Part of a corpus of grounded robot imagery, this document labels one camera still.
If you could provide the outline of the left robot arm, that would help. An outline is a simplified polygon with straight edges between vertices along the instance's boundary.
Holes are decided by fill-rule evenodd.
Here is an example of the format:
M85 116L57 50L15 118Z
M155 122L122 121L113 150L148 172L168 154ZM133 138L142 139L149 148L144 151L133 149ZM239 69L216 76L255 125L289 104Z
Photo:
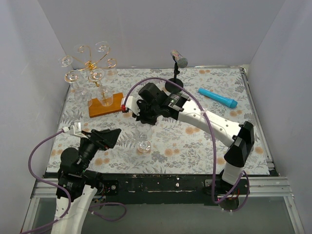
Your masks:
M70 135L80 138L80 144L78 149L67 148L61 154L53 234L81 233L93 197L118 194L117 180L101 180L87 168L97 151L114 148L120 133L121 129L70 130Z

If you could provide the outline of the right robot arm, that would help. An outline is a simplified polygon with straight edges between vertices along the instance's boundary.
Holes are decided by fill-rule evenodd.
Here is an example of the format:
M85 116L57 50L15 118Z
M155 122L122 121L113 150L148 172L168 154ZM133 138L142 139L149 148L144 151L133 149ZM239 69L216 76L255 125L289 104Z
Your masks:
M155 125L159 116L188 123L209 133L213 139L221 141L228 149L224 155L225 167L217 185L227 194L238 188L238 178L242 175L248 156L254 147L254 125L243 124L222 118L205 111L181 92L166 94L149 82L138 92L139 98L127 101L137 121Z

